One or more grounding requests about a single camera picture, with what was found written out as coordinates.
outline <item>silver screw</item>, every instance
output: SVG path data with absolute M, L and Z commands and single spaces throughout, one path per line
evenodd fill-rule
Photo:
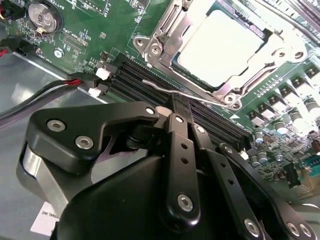
M 202 126 L 197 126 L 196 129 L 198 129 L 198 131 L 202 134 L 206 132 Z
M 60 120 L 50 120 L 46 125 L 51 131 L 54 132 L 62 132 L 66 129 L 66 125 Z
M 303 225 L 303 224 L 300 224 L 299 226 L 300 226 L 302 232 L 303 232 L 305 235 L 307 235 L 309 238 L 311 238 L 312 234 L 311 234 L 310 230 L 309 230 L 305 225 Z
M 155 111 L 153 109 L 151 109 L 150 107 L 147 107 L 145 110 L 148 114 L 151 114 L 151 115 L 155 114 Z
M 295 236 L 297 236 L 297 237 L 300 236 L 299 230 L 297 229 L 297 227 L 296 227 L 295 225 L 293 225 L 291 222 L 288 222 L 286 225 L 288 226 L 290 232 L 291 232 L 293 235 L 295 235 Z
M 225 147 L 225 150 L 226 150 L 228 153 L 232 154 L 232 149 L 231 149 L 230 147 L 226 146 L 226 147 Z
M 54 50 L 54 55 L 55 55 L 56 58 L 60 59 L 65 55 L 65 53 L 60 48 L 56 48 Z
M 175 120 L 177 120 L 179 123 L 183 123 L 184 122 L 184 120 L 179 116 L 176 116 Z
M 184 194 L 178 196 L 178 204 L 183 211 L 191 212 L 194 209 L 194 204 L 190 197 Z
M 80 149 L 89 150 L 94 146 L 94 141 L 88 136 L 78 136 L 75 145 Z
M 232 94 L 228 94 L 227 96 L 224 97 L 224 101 L 227 103 L 227 104 L 231 104 L 235 101 L 235 96 L 232 95 Z
M 252 236 L 254 236 L 255 238 L 258 238 L 260 236 L 259 228 L 252 220 L 247 218 L 246 220 L 244 220 L 244 225 Z
M 161 54 L 161 52 L 162 52 L 162 48 L 161 48 L 161 46 L 159 44 L 154 43 L 154 44 L 151 45 L 151 52 L 152 52 L 153 55 L 159 56 Z

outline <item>cable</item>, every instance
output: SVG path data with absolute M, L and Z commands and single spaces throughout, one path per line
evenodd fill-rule
M 0 51 L 0 58 L 1 58 L 3 55 L 7 54 L 8 52 L 9 52 L 9 51 L 8 51 L 7 49 L 4 49 L 4 50 Z
M 274 14 L 276 14 L 277 16 L 279 16 L 280 18 L 282 18 L 283 20 L 285 20 L 286 22 L 288 22 L 289 24 L 291 24 L 292 26 L 294 26 L 296 29 L 300 30 L 304 35 L 306 35 L 317 47 L 320 47 L 320 40 L 313 35 L 306 27 L 302 26 L 300 23 L 296 22 L 295 20 L 293 20 L 291 17 L 287 16 L 286 14 L 284 14 L 283 12 L 281 12 L 280 10 L 276 9 L 275 7 L 273 7 L 272 5 L 270 5 L 269 3 L 265 2 L 264 0 L 253 0 L 256 3 L 260 4 L 261 6 L 265 7 L 266 9 L 268 9 L 269 11 L 273 12 Z
M 13 112 L 17 112 L 17 111 L 25 108 L 29 103 L 31 103 L 33 100 L 35 100 L 36 98 L 38 98 L 39 96 L 41 96 L 45 92 L 49 91 L 52 88 L 61 86 L 61 85 L 65 85 L 65 82 L 58 80 L 58 81 L 53 81 L 53 82 L 47 84 L 46 86 L 41 88 L 39 91 L 37 91 L 34 95 L 29 97 L 28 99 L 24 100 L 23 102 L 19 103 L 18 105 L 14 106 L 6 111 L 1 112 L 0 119 L 4 118 L 7 115 L 12 114 Z
M 21 108 L 18 111 L 1 118 L 0 130 L 9 126 L 10 124 L 19 121 L 20 119 L 28 116 L 29 114 L 32 114 L 33 112 L 42 108 L 43 106 L 52 102 L 53 100 L 75 91 L 76 89 L 77 85 L 66 85 L 44 94 L 43 96 L 29 103 L 24 108 Z

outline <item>black cable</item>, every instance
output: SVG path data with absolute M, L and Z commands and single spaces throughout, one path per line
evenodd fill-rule
M 53 100 L 62 97 L 63 95 L 69 94 L 77 89 L 77 85 L 67 85 L 61 86 L 54 89 L 43 96 L 37 98 L 36 100 L 29 103 L 24 108 L 0 119 L 0 130 L 13 124 L 20 119 L 32 114 L 36 110 L 42 108 L 44 105 L 52 102 Z
M 35 100 L 36 98 L 38 98 L 39 96 L 41 96 L 42 94 L 44 94 L 45 92 L 49 91 L 50 89 L 53 89 L 55 87 L 64 85 L 64 81 L 62 80 L 57 80 L 57 81 L 53 81 L 50 82 L 49 84 L 45 85 L 43 88 L 41 88 L 39 91 L 37 91 L 34 95 L 32 95 L 31 97 L 29 97 L 28 99 L 24 100 L 23 102 L 19 103 L 18 105 L 3 111 L 0 113 L 0 120 L 14 112 L 17 112 L 23 108 L 25 108 L 29 103 L 31 103 L 33 100 Z

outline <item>black metal bracket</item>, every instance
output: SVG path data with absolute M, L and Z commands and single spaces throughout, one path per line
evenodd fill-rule
M 17 174 L 21 174 L 22 166 L 33 181 L 29 186 L 35 188 L 38 183 L 37 187 L 42 190 L 37 191 L 38 195 L 45 195 L 45 199 L 59 209 L 62 216 L 58 228 L 61 229 L 66 229 L 62 223 L 70 222 L 69 218 L 74 219 L 73 209 L 85 208 L 83 204 L 88 202 L 99 202 L 100 208 L 106 209 L 108 215 L 112 215 L 111 219 L 116 219 L 118 212 L 124 214 L 119 204 L 135 199 L 135 203 L 132 200 L 126 205 L 126 211 L 143 217 L 147 215 L 149 201 L 145 202 L 146 207 L 139 206 L 139 212 L 129 209 L 135 208 L 139 201 L 154 200 L 157 196 L 156 204 L 152 202 L 152 206 L 157 205 L 157 215 L 166 227 L 165 231 L 188 232 L 183 235 L 185 238 L 177 236 L 181 239 L 188 239 L 189 233 L 192 235 L 200 231 L 199 236 L 208 237 L 212 232 L 204 226 L 210 225 L 217 216 L 209 217 L 209 213 L 201 210 L 213 208 L 212 205 L 208 207 L 207 196 L 219 192 L 216 198 L 222 199 L 225 206 L 225 217 L 221 221 L 227 221 L 228 226 L 224 239 L 317 239 L 306 221 L 264 182 L 235 149 L 225 143 L 213 145 L 202 126 L 194 124 L 192 118 L 183 117 L 188 112 L 184 101 L 173 102 L 183 106 L 168 110 L 168 114 L 159 114 L 144 102 L 40 110 L 30 118 Z M 137 166 L 131 170 L 125 168 L 98 184 L 90 183 L 90 170 L 102 152 L 109 159 L 120 153 L 135 153 L 137 149 L 148 150 L 147 157 L 141 159 Z M 154 177 L 159 171 L 160 182 Z M 200 181 L 199 174 L 206 176 L 205 185 L 210 186 L 210 194 L 203 191 L 204 180 Z M 20 181 L 28 181 L 28 175 L 20 176 Z M 157 185 L 146 187 L 148 183 L 141 176 L 150 183 L 157 182 Z M 135 181 L 139 183 L 141 189 L 137 193 L 143 193 L 141 196 L 132 194 L 127 187 L 134 185 Z M 116 211 L 111 210 L 112 205 L 105 206 L 100 200 L 105 193 L 108 193 L 105 201 L 117 206 Z M 261 206 L 262 214 L 257 214 L 256 205 Z M 88 214 L 92 219 L 86 221 L 97 221 L 103 225 L 101 218 L 106 217 L 103 210 L 94 210 L 94 215 Z M 131 228 L 133 221 L 128 223 L 130 225 L 124 224 L 123 231 L 128 227 L 141 234 L 141 229 Z M 155 225 L 158 227 L 158 224 L 157 220 L 145 223 L 150 229 Z M 104 227 L 94 229 L 96 231 L 83 230 L 86 238 L 82 234 L 72 234 L 77 236 L 75 239 L 102 239 Z M 61 237 L 62 232 L 64 230 L 58 229 L 58 240 L 73 239 L 69 230 L 64 237 Z M 155 233 L 150 230 L 148 234 L 153 236 Z

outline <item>motherboard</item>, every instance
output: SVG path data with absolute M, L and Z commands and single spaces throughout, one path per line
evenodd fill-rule
M 309 36 L 320 37 L 320 10 L 317 1 L 300 2 L 304 8 L 294 0 L 4 0 L 0 17 L 9 35 L 69 74 L 108 78 L 124 56 L 146 75 L 123 88 L 172 88 L 195 100 L 252 135 L 240 152 L 266 180 L 287 179 L 305 197 L 320 183 L 320 40 Z M 13 15 L 12 5 L 25 15 Z

